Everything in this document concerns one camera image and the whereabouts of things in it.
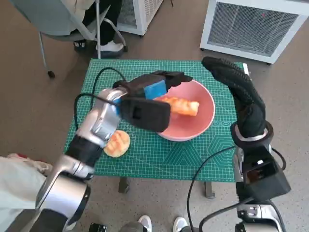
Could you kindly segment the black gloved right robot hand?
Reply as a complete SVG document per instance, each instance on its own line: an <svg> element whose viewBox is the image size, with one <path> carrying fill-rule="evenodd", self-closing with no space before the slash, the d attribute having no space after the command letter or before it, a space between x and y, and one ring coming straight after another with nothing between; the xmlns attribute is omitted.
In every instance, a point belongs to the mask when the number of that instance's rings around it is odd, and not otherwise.
<svg viewBox="0 0 309 232"><path fill-rule="evenodd" d="M229 88L241 136L250 138L262 135L266 127L266 106L250 77L226 59L204 57L201 63L216 81Z"/></svg>

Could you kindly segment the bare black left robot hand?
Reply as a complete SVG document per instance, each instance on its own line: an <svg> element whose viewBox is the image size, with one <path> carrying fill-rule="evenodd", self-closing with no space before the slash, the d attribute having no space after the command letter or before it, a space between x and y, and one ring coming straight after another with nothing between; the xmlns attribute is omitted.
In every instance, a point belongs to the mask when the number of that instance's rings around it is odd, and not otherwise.
<svg viewBox="0 0 309 232"><path fill-rule="evenodd" d="M130 82L119 80L112 87L123 87L130 96L152 100L165 95L171 87L177 87L181 83L192 80L193 78L184 72L158 70L143 74Z"/></svg>

